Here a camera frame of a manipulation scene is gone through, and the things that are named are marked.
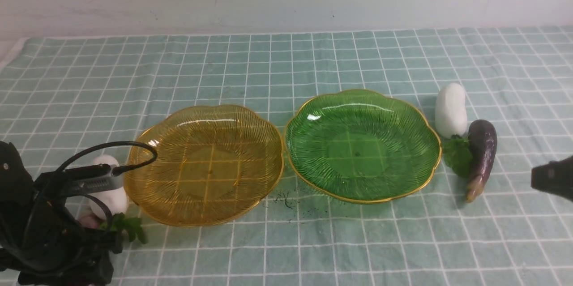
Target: gold rim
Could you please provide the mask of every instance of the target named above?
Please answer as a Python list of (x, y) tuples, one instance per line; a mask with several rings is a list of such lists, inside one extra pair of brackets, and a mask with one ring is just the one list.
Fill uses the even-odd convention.
[(436, 161), (436, 165), (434, 165), (434, 167), (432, 168), (432, 172), (430, 173), (430, 176), (428, 177), (428, 179), (426, 180), (426, 182), (424, 182), (421, 186), (419, 186), (418, 188), (416, 188), (415, 190), (412, 190), (411, 192), (407, 192), (405, 194), (401, 194), (399, 196), (393, 196), (390, 198), (385, 198), (385, 199), (380, 199), (380, 200), (354, 200), (354, 199), (349, 199), (349, 198), (344, 198), (343, 196), (337, 196), (336, 194), (329, 192), (327, 190), (324, 190), (323, 188), (319, 188), (318, 186), (316, 186), (315, 184), (311, 183), (309, 180), (307, 180), (307, 178), (305, 178), (304, 176), (302, 176), (298, 170), (295, 168), (294, 164), (292, 163), (292, 159), (291, 159), (291, 152), (289, 151), (289, 149), (286, 149), (286, 155), (288, 157), (288, 162), (291, 166), (291, 168), (294, 170), (295, 174), (297, 174), (297, 176), (299, 178), (301, 178), (304, 182), (306, 182), (309, 186), (312, 186), (314, 189), (327, 194), (328, 196), (332, 196), (338, 200), (342, 200), (345, 202), (350, 202), (350, 203), (354, 203), (354, 204), (380, 204), (382, 202), (388, 202), (391, 200), (395, 200), (395, 199), (399, 199), (399, 198), (403, 198), (404, 196), (409, 196), (410, 194), (414, 194), (416, 192), (418, 192), (419, 190), (422, 190), (422, 188), (425, 188), (426, 185), (428, 185), (430, 183), (430, 181), (432, 180), (432, 178), (434, 178), (434, 174), (436, 172), (436, 168), (438, 168), (438, 166), (440, 165), (440, 161), (442, 160), (442, 140), (440, 139), (440, 136), (438, 136), (438, 134), (436, 133), (436, 131), (434, 131), (434, 129), (430, 126), (430, 123), (428, 123), (428, 120), (426, 119), (426, 117), (424, 116), (424, 114), (413, 104), (410, 104), (409, 102), (405, 101), (405, 100), (401, 100), (401, 99), (397, 99), (397, 98), (393, 98), (393, 97), (388, 97), (385, 96), (384, 94), (380, 94), (379, 92), (375, 92), (374, 90), (361, 90), (361, 89), (353, 89), (353, 90), (342, 90), (341, 92), (337, 92), (335, 94), (320, 94), (318, 96), (315, 96), (313, 98), (310, 98), (309, 100), (307, 100), (300, 108), (299, 110), (296, 112), (295, 116), (293, 116), (288, 123), (285, 125), (284, 128), (284, 139), (285, 141), (287, 140), (287, 132), (288, 132), (288, 128), (289, 125), (291, 124), (291, 122), (296, 119), (300, 112), (303, 110), (303, 108), (311, 101), (320, 98), (320, 97), (324, 97), (324, 96), (336, 96), (337, 94), (343, 94), (343, 93), (348, 93), (348, 92), (352, 92), (352, 91), (356, 91), (356, 92), (370, 92), (372, 94), (377, 94), (379, 96), (382, 96), (383, 98), (386, 99), (391, 99), (391, 100), (395, 100), (395, 101), (399, 101), (403, 104), (409, 105), (410, 107), (412, 107), (415, 111), (418, 112), (418, 114), (422, 117), (422, 119), (424, 120), (424, 123), (426, 124), (426, 127), (428, 127), (428, 129), (430, 129), (430, 131), (434, 134), (434, 136), (436, 137), (436, 139), (438, 140), (438, 147), (440, 148), (440, 150), (438, 151), (438, 160)]
[[(276, 133), (276, 135), (279, 137), (279, 141), (281, 142), (281, 170), (278, 174), (278, 178), (275, 180), (274, 184), (272, 186), (270, 186), (270, 188), (263, 194), (262, 197), (259, 198), (259, 200), (257, 200), (256, 202), (254, 202), (251, 206), (249, 206), (247, 209), (240, 211), (239, 213), (232, 215), (229, 218), (223, 219), (223, 220), (219, 220), (219, 221), (215, 221), (215, 222), (210, 222), (210, 223), (205, 223), (205, 224), (191, 224), (191, 225), (174, 225), (172, 224), (172, 222), (166, 222), (164, 220), (160, 220), (157, 219), (155, 217), (153, 217), (151, 214), (149, 214), (144, 207), (142, 207), (141, 205), (139, 205), (137, 202), (135, 202), (135, 200), (130, 196), (129, 194), (129, 188), (127, 188), (127, 185), (124, 183), (124, 189), (125, 189), (125, 193), (127, 194), (127, 196), (135, 203), (135, 205), (137, 205), (139, 207), (139, 209), (141, 210), (141, 212), (145, 213), (145, 215), (147, 215), (149, 218), (151, 218), (152, 220), (154, 220), (155, 222), (161, 223), (163, 225), (169, 225), (169, 226), (175, 226), (175, 227), (197, 227), (197, 226), (216, 226), (216, 225), (221, 225), (223, 223), (229, 222), (229, 221), (233, 221), (237, 218), (242, 217), (243, 215), (245, 215), (247, 212), (249, 212), (250, 210), (252, 210), (254, 207), (256, 207), (262, 200), (264, 200), (264, 198), (266, 198), (268, 196), (268, 194), (270, 194), (274, 188), (276, 188), (276, 186), (278, 185), (278, 183), (280, 182), (280, 180), (282, 179), (282, 176), (284, 174), (284, 170), (285, 170), (285, 159), (284, 159), (284, 151), (285, 151), (285, 141), (284, 139), (282, 139), (281, 137), (281, 133), (278, 130), (278, 128), (273, 125), (272, 123), (270, 123), (270, 121), (267, 121), (266, 119), (260, 117), (260, 115), (254, 111), (252, 111), (251, 109), (245, 107), (245, 106), (241, 106), (241, 105), (235, 105), (235, 104), (225, 104), (225, 105), (217, 105), (217, 106), (208, 106), (208, 105), (198, 105), (198, 106), (189, 106), (183, 109), (180, 109), (174, 113), (172, 113), (171, 115), (169, 115), (168, 117), (166, 117), (164, 120), (160, 121), (159, 123), (153, 125), (152, 127), (149, 127), (148, 129), (146, 129), (143, 133), (141, 133), (141, 135), (139, 135), (136, 139), (136, 141), (139, 141), (141, 139), (141, 137), (143, 137), (143, 135), (145, 135), (148, 131), (151, 131), (153, 128), (155, 128), (156, 126), (164, 123), (164, 121), (167, 121), (168, 119), (170, 119), (171, 117), (175, 116), (178, 113), (184, 112), (186, 110), (189, 109), (193, 109), (193, 108), (205, 108), (205, 107), (209, 107), (209, 108), (213, 108), (213, 109), (217, 109), (220, 107), (238, 107), (241, 109), (244, 109), (252, 114), (254, 114), (257, 118), (259, 118), (260, 120), (264, 121), (265, 123), (269, 124), (273, 129), (274, 132)], [(129, 150), (129, 156), (128, 159), (131, 159), (131, 155), (133, 153), (133, 151), (135, 151), (135, 149), (137, 149), (137, 147), (132, 147)], [(132, 176), (133, 173), (131, 172), (127, 172), (126, 174), (126, 178), (128, 178), (129, 176)]]

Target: black cable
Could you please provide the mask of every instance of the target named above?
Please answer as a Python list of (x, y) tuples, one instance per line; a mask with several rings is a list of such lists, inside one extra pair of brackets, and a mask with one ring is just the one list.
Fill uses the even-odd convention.
[[(131, 171), (131, 170), (135, 170), (137, 168), (146, 166), (148, 164), (151, 164), (153, 162), (155, 162), (155, 160), (157, 159), (157, 151), (151, 147), (150, 145), (147, 145), (145, 143), (140, 143), (138, 141), (111, 141), (109, 143), (103, 143), (103, 144), (99, 144), (99, 145), (95, 145), (93, 147), (90, 147), (88, 149), (84, 149), (81, 152), (78, 152), (76, 155), (72, 156), (71, 158), (67, 159), (64, 163), (62, 163), (60, 165), (60, 167), (58, 167), (54, 172), (53, 172), (53, 178), (57, 178), (59, 175), (62, 174), (62, 172), (68, 167), (70, 166), (70, 164), (72, 164), (73, 162), (75, 162), (76, 160), (78, 160), (79, 158), (81, 158), (82, 156), (86, 156), (92, 152), (98, 151), (100, 149), (108, 149), (109, 147), (120, 147), (120, 146), (135, 146), (135, 147), (141, 147), (142, 149), (146, 149), (148, 151), (150, 151), (153, 154), (153, 157), (149, 160), (146, 160), (145, 162), (139, 163), (139, 164), (134, 164), (134, 165), (124, 165), (124, 166), (117, 166), (115, 168), (113, 168), (112, 170), (112, 174), (114, 175), (120, 175), (122, 173), (125, 173), (127, 171)], [(37, 194), (36, 196), (36, 200), (38, 198), (44, 198), (44, 194), (46, 192), (46, 188), (47, 186), (49, 186), (49, 183), (46, 184), (44, 186), (44, 188)], [(82, 194), (76, 194), (74, 196), (86, 196), (86, 195), (82, 195)], [(90, 200), (93, 200), (100, 208), (102, 208), (102, 211), (104, 211), (104, 214), (106, 215), (106, 222), (107, 222), (107, 227), (106, 227), (106, 232), (109, 232), (112, 226), (112, 220), (113, 220), (113, 216), (111, 214), (111, 211), (109, 210), (109, 208), (106, 206), (106, 204), (104, 204), (102, 201), (100, 201), (98, 198), (95, 197), (89, 197), (88, 198)], [(24, 230), (24, 237), (27, 236), (27, 234), (30, 232), (29, 231), (29, 227), (30, 227), (30, 223), (32, 223), (34, 221), (35, 215), (37, 213), (36, 207), (38, 206), (39, 202), (36, 202), (35, 205), (32, 208), (32, 211), (30, 212), (30, 215), (28, 217), (28, 221), (26, 223), (26, 228)]]
[(54, 173), (56, 175), (60, 174), (60, 172), (65, 170), (70, 164), (72, 164), (73, 162), (75, 162), (76, 160), (81, 158), (82, 156), (86, 156), (86, 155), (88, 155), (92, 152), (98, 151), (100, 149), (108, 149), (109, 147), (118, 147), (118, 146), (141, 147), (142, 149), (146, 149), (146, 150), (150, 151), (153, 154), (153, 157), (149, 160), (146, 160), (143, 163), (139, 163), (139, 164), (135, 164), (135, 165), (123, 165), (123, 166), (115, 167), (112, 170), (112, 173), (114, 175), (120, 175), (120, 174), (125, 173), (127, 171), (135, 170), (137, 168), (146, 166), (148, 164), (155, 162), (155, 160), (157, 159), (157, 151), (155, 151), (155, 149), (153, 147), (151, 147), (150, 145), (147, 145), (145, 143), (140, 143), (138, 141), (111, 141), (109, 143), (103, 143), (103, 144), (95, 145), (94, 147), (90, 147), (89, 149), (84, 149), (83, 151), (77, 153), (76, 155), (72, 156), (71, 158), (67, 159), (64, 163), (62, 163), (60, 165), (60, 167), (58, 167), (57, 170), (54, 171)]

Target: purple eggplant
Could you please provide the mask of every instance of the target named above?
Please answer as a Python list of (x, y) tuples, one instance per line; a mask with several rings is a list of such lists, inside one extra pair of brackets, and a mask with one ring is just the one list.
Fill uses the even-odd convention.
[(482, 194), (492, 171), (497, 152), (496, 129), (487, 120), (475, 120), (469, 125), (468, 139), (471, 166), (466, 188), (466, 202), (471, 203)]

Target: black object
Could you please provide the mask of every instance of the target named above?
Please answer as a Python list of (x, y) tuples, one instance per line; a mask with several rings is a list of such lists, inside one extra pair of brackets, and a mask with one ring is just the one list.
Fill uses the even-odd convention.
[[(125, 145), (147, 149), (153, 157), (135, 165), (65, 169), (91, 152)], [(22, 286), (109, 284), (113, 275), (109, 252), (121, 253), (123, 238), (121, 233), (111, 231), (112, 214), (108, 207), (87, 193), (115, 187), (94, 185), (93, 179), (111, 182), (123, 172), (143, 167), (156, 158), (153, 147), (137, 141), (105, 143), (79, 152), (34, 182), (16, 147), (0, 141), (0, 271), (19, 271), (18, 283)], [(66, 198), (71, 196), (85, 196), (98, 204), (106, 214), (107, 229), (82, 227), (65, 207)]]
[(531, 187), (573, 202), (573, 156), (532, 168)]

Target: green leaves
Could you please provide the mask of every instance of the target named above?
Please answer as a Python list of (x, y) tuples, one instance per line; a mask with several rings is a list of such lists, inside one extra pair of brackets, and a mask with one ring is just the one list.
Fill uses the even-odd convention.
[(471, 152), (469, 150), (469, 140), (466, 137), (453, 136), (442, 143), (444, 162), (451, 168), (457, 176), (469, 178), (471, 166)]
[[(100, 225), (100, 229), (106, 229), (107, 222)], [(111, 231), (119, 231), (127, 233), (127, 238), (132, 243), (135, 239), (139, 239), (140, 243), (147, 243), (147, 236), (143, 227), (141, 227), (141, 218), (125, 218), (125, 214), (117, 213), (112, 217)]]

